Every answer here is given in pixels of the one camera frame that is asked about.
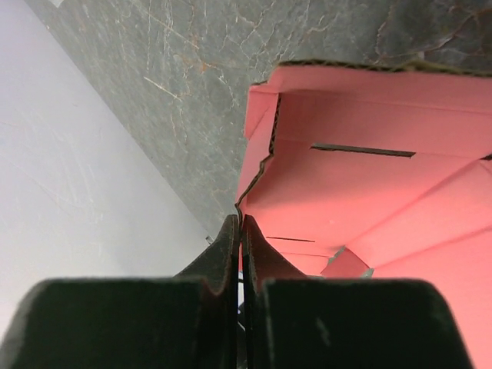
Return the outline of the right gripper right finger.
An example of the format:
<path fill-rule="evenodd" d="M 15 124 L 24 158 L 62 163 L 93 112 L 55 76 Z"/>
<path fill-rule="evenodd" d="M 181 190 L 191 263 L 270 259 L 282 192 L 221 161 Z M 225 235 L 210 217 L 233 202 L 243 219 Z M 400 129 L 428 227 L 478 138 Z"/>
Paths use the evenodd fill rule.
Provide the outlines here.
<path fill-rule="evenodd" d="M 263 282 L 268 279 L 308 278 L 268 243 L 258 223 L 250 215 L 245 215 L 242 222 L 241 254 L 246 296 L 259 295 Z"/>

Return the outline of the pink cardboard box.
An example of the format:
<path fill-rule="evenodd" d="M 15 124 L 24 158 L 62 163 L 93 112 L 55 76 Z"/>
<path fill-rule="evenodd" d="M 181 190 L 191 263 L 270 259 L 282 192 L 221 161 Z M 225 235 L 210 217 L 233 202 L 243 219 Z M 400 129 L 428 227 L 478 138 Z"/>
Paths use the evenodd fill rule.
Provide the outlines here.
<path fill-rule="evenodd" d="M 248 92 L 241 212 L 305 274 L 419 278 L 491 366 L 491 76 L 288 62 Z"/>

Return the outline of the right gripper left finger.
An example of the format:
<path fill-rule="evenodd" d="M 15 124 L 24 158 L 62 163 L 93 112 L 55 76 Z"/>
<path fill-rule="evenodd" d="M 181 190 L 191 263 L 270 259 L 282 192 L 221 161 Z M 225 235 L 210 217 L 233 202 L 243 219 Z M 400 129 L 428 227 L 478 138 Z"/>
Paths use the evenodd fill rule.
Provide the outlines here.
<path fill-rule="evenodd" d="M 211 292 L 232 294 L 238 292 L 239 220 L 228 215 L 211 244 L 177 278 L 204 279 Z"/>

